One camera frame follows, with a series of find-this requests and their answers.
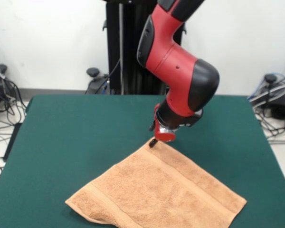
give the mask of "wire bundle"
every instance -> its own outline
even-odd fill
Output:
[[[263,130],[269,133],[267,139],[270,144],[285,144],[285,140],[274,139],[278,135],[281,135],[285,132],[285,117],[284,120],[281,122],[281,126],[279,127],[273,126],[269,122],[269,119],[272,118],[271,115],[268,115],[269,103],[285,95],[285,84],[283,83],[285,81],[285,76],[277,73],[274,74],[282,76],[281,80],[278,80],[276,83],[274,83],[275,87],[269,89],[266,86],[262,86],[264,83],[264,80],[262,80],[257,90],[248,99],[250,102],[255,102],[260,98],[262,98],[262,100],[266,98],[265,101],[260,101],[253,105],[255,115]],[[261,94],[256,95],[258,92],[264,91],[264,89],[267,89],[267,91],[261,92]]]
[[[26,106],[23,103],[21,94],[17,85],[9,80],[0,71],[0,113],[6,115],[6,120],[0,119],[0,130],[14,127],[21,123],[26,115]],[[0,142],[4,141],[8,145],[11,133],[0,133]],[[0,165],[0,176],[4,165]]]

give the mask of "towel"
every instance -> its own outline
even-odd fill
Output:
[[[66,204],[88,221],[118,228],[229,227],[246,200],[167,144],[148,144]]]

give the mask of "green table surface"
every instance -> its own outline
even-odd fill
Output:
[[[0,228],[113,227],[85,221],[64,202],[152,137],[162,99],[34,97],[0,178]],[[247,200],[232,228],[285,228],[285,180],[246,98],[216,96],[204,112],[170,145]]]

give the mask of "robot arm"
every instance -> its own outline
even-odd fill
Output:
[[[138,62],[170,87],[166,99],[155,107],[151,129],[156,140],[172,141],[181,125],[192,125],[219,85],[219,73],[212,65],[173,40],[176,30],[203,1],[158,0],[142,32]]]

